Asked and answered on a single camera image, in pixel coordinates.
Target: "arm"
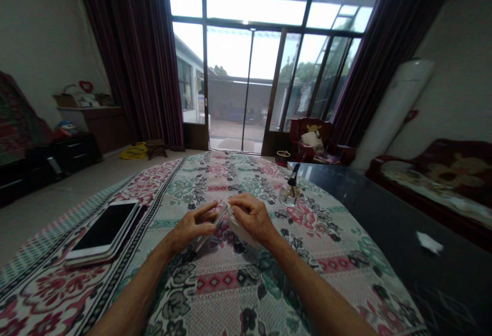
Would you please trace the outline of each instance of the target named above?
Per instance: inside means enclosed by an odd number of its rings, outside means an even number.
[[[196,237],[215,232],[217,202],[189,211],[151,252],[135,277],[114,304],[88,333],[96,335],[140,335],[162,273],[174,257]]]
[[[234,217],[268,249],[289,278],[320,334],[375,335],[372,327],[280,236],[265,204],[245,193],[229,199]],[[245,213],[239,206],[245,207]]]

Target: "curtain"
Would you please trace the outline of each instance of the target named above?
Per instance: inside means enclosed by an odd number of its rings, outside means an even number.
[[[83,0],[113,96],[136,140],[184,150],[169,0]]]
[[[332,140],[357,147],[398,66],[410,60],[445,0],[376,0],[335,110]]]

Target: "dark glass tabletop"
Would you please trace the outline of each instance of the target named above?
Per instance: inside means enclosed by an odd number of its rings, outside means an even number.
[[[301,163],[298,175],[338,199],[364,227],[432,334],[492,334],[492,254],[349,167]],[[417,231],[444,246],[439,255],[420,246]]]

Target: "small glass bottle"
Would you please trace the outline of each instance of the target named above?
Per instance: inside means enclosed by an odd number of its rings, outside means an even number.
[[[292,171],[289,180],[285,185],[280,188],[280,193],[278,194],[278,200],[281,204],[287,207],[296,206],[297,200],[301,196],[301,192],[297,188],[297,171],[299,170],[300,164],[297,163]]]

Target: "smartphone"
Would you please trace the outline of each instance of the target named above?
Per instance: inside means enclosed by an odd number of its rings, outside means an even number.
[[[128,227],[138,203],[138,200],[126,200],[108,205],[92,227],[68,252],[65,259],[82,258],[110,251],[120,238],[121,230]]]
[[[112,261],[118,255],[120,248],[122,247],[123,243],[126,242],[128,236],[131,235],[132,232],[134,232],[136,225],[138,224],[139,220],[142,218],[142,213],[146,211],[146,209],[144,211],[143,209],[144,207],[140,206],[135,211],[133,217],[129,219],[128,225],[126,227],[123,227],[120,230],[119,234],[116,236],[114,245],[112,245],[109,251],[104,252],[102,254],[82,256],[80,258],[65,259],[65,266],[68,268],[77,268],[77,267],[90,266],[93,264],[102,264]]]

